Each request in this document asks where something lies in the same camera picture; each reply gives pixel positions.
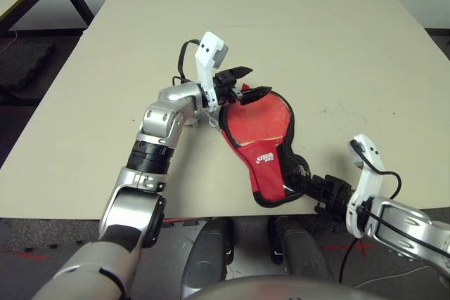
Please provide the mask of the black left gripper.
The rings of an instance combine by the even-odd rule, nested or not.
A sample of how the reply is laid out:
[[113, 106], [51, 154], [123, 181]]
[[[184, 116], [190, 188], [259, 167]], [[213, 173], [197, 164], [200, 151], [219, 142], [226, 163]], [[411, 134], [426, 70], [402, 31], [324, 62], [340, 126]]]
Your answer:
[[236, 88], [238, 79], [252, 72], [252, 68], [239, 66], [218, 72], [213, 77], [212, 102], [217, 105], [240, 102], [241, 105], [261, 100], [272, 88], [269, 86], [258, 86], [256, 88], [244, 88], [241, 91]]

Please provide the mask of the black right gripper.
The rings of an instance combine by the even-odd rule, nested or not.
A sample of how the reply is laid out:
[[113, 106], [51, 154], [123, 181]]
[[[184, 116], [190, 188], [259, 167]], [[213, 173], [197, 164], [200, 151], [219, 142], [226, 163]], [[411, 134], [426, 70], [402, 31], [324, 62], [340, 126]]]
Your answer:
[[347, 205], [352, 195], [352, 187], [340, 178], [325, 175], [321, 178], [312, 175], [307, 180], [308, 185], [302, 185], [299, 193], [317, 201], [314, 211], [319, 215], [345, 215]]

